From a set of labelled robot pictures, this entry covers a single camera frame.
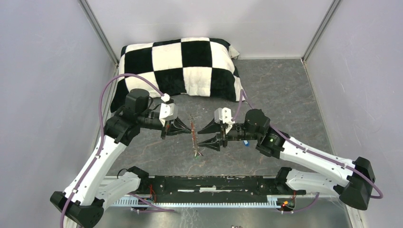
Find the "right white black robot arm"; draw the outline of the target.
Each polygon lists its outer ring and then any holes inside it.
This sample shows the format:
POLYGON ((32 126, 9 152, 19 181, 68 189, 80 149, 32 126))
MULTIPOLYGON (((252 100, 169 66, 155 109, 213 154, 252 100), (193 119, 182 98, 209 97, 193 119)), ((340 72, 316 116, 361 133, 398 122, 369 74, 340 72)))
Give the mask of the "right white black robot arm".
POLYGON ((297 163, 311 172, 282 168, 274 181, 277 192, 290 190, 317 192, 337 196, 346 205, 367 210, 375 176, 370 161, 363 157, 356 160, 337 157, 308 146, 296 138, 270 125, 270 119, 260 109, 247 111, 243 123, 232 120, 229 108, 219 108, 214 119, 199 134, 215 136, 198 145, 219 151, 229 141, 256 141, 256 149, 267 157, 297 163))

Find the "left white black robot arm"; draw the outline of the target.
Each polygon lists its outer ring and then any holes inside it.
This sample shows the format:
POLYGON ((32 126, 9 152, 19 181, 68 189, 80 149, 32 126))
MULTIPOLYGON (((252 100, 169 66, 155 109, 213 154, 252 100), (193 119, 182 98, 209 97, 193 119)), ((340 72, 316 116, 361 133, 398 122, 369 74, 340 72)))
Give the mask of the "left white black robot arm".
POLYGON ((142 129, 158 130, 161 138, 191 133, 178 118, 172 99, 161 103, 160 110, 150 109, 152 98, 144 89, 133 89, 106 123, 102 124, 98 143, 82 170, 64 191, 55 191, 50 201, 61 211, 60 227, 93 228, 103 213, 128 193, 145 193, 149 189, 147 173, 135 168, 101 187, 115 160, 142 129))

